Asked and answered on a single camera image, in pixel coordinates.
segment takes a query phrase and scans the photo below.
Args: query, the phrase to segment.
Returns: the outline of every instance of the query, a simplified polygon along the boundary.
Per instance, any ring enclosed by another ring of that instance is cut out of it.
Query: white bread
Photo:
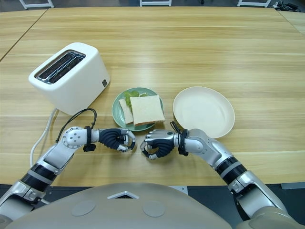
[[[134,126],[165,121],[158,95],[130,97],[130,101]]]
[[[119,103],[124,112],[125,124],[128,125],[128,124],[133,123],[132,112],[130,111],[130,108],[127,106],[125,99],[120,99]]]

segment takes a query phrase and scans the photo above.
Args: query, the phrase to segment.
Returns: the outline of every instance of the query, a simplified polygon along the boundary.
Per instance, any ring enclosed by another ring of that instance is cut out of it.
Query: white toaster
[[[99,51],[72,43],[29,75],[29,82],[55,107],[69,115],[87,108],[110,82]]]

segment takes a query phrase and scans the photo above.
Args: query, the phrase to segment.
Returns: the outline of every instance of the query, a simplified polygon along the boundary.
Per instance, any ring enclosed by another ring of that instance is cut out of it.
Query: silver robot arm
[[[84,151],[93,151],[93,143],[100,142],[109,148],[126,152],[134,148],[135,141],[134,134],[128,129],[91,129],[89,126],[67,129],[61,141],[50,147],[26,175],[0,198],[0,229],[33,210],[33,205],[45,196],[46,188],[83,145]]]
[[[267,222],[266,228],[272,228],[270,226],[274,226],[272,223],[276,220],[291,223],[290,227],[284,227],[284,223],[276,224],[279,229],[293,228],[291,225],[295,225],[295,228],[305,228],[288,215],[281,200],[253,172],[247,170],[223,144],[208,137],[200,129],[184,129],[177,133],[153,130],[146,135],[140,146],[143,154],[151,160],[169,154],[174,147],[178,147],[179,154],[187,156],[190,152],[201,157],[226,182],[239,210],[243,211],[248,219],[252,219],[240,225],[239,229],[265,228],[262,227],[262,221]],[[149,154],[146,148],[158,150]]]

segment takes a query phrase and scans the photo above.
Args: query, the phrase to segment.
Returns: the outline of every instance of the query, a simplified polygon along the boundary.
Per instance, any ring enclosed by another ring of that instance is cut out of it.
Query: wood grain
[[[305,13],[279,11],[300,33],[305,35]]]
[[[301,182],[305,168],[305,37],[273,9],[213,7],[49,9],[0,62],[0,183],[14,183],[29,167],[32,145],[53,109],[28,75],[71,42],[99,49],[110,85],[92,103],[96,128],[116,127],[111,106],[131,87],[148,87],[163,100],[171,129],[173,100],[184,88],[205,86],[229,99],[233,130],[219,140],[265,183]],[[59,112],[36,150],[51,146],[69,118]],[[83,114],[71,125],[85,126]],[[147,131],[136,133],[138,144]],[[56,185],[115,182],[223,185],[200,158],[148,161],[137,147],[121,154],[103,145],[78,150]]]
[[[0,13],[0,60],[45,11]]]

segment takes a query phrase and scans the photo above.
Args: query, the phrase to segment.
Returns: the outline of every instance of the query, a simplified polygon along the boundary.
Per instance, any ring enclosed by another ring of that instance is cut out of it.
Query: green plate
[[[130,88],[127,91],[131,92],[131,91],[138,91],[140,94],[146,93],[148,96],[150,95],[158,95],[156,92],[148,89],[148,88],[144,88],[144,87],[134,87],[134,88]],[[117,125],[119,125],[122,128],[127,128],[130,129],[131,131],[142,131],[142,130],[147,130],[149,128],[151,128],[152,126],[155,125],[155,123],[152,124],[146,124],[146,125],[139,125],[139,126],[134,126],[133,124],[129,124],[126,125],[125,124],[125,119],[124,119],[124,112],[120,106],[120,99],[124,99],[125,96],[123,94],[124,92],[120,93],[116,99],[114,100],[113,104],[112,104],[112,117],[114,119],[114,121],[116,122]],[[161,108],[163,111],[163,103],[162,103],[162,99],[160,98],[160,103],[161,103]]]

